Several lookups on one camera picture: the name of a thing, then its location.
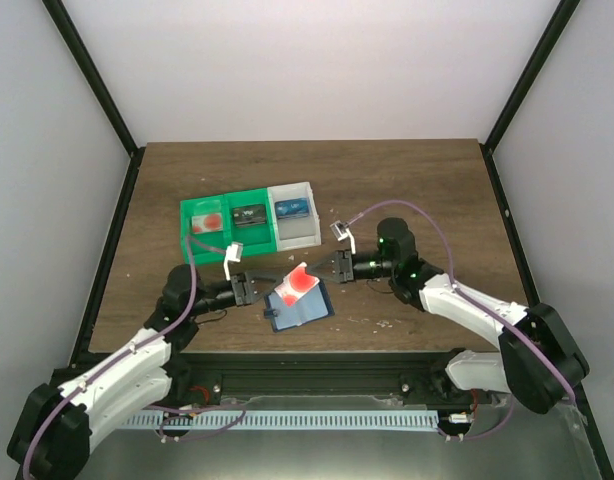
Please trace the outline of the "blue card holder wallet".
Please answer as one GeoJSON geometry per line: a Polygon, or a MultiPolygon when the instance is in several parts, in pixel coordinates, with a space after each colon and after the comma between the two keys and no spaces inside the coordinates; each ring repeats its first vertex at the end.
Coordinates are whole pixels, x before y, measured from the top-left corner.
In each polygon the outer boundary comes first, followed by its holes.
{"type": "Polygon", "coordinates": [[[334,315],[335,311],[324,283],[319,283],[293,306],[287,306],[276,292],[265,297],[264,317],[270,322],[274,332],[301,327],[334,315]]]}

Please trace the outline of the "white translucent bin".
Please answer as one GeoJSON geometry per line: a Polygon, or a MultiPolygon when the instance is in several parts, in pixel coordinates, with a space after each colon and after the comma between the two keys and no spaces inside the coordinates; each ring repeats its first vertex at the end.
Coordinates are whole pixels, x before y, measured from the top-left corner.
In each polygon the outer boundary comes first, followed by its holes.
{"type": "Polygon", "coordinates": [[[309,182],[270,186],[267,194],[278,251],[321,244],[320,218],[309,182]]]}

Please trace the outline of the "green bin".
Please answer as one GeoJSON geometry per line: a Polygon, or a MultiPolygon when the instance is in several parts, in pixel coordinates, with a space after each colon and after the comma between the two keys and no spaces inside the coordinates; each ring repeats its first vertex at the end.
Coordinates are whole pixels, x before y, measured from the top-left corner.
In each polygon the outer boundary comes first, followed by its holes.
{"type": "Polygon", "coordinates": [[[243,256],[266,255],[276,252],[276,238],[266,188],[230,192],[223,195],[223,230],[226,245],[240,242],[244,245],[243,256]],[[267,210],[267,223],[260,226],[237,228],[231,218],[231,209],[262,203],[267,210]]]}
{"type": "Polygon", "coordinates": [[[228,245],[224,241],[224,230],[209,234],[194,235],[190,228],[190,217],[212,212],[222,213],[223,195],[182,200],[179,204],[180,243],[185,260],[191,252],[197,266],[221,262],[228,245]]]}

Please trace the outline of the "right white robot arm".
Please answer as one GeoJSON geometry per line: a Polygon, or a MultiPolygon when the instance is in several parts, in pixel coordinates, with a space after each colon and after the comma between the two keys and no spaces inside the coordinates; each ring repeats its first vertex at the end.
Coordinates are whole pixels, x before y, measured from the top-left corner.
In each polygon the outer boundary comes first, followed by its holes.
{"type": "Polygon", "coordinates": [[[338,284],[384,279],[401,303],[448,319],[490,344],[490,352],[456,353],[432,376],[438,400],[455,402],[467,390],[506,393],[537,414],[576,401],[574,390],[589,364],[552,306],[507,302],[461,284],[419,255],[401,218],[381,220],[376,233],[375,250],[339,249],[306,271],[338,284]]]}

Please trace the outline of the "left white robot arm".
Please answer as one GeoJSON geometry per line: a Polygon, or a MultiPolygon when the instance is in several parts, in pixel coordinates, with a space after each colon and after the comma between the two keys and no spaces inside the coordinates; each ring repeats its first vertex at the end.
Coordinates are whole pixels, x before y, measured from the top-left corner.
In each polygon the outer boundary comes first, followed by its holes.
{"type": "Polygon", "coordinates": [[[173,268],[155,309],[120,349],[60,386],[43,383],[28,395],[7,445],[22,479],[73,479],[94,449],[137,412],[191,392],[179,354],[199,331],[196,318],[248,306],[282,281],[249,270],[205,284],[196,268],[173,268]]]}

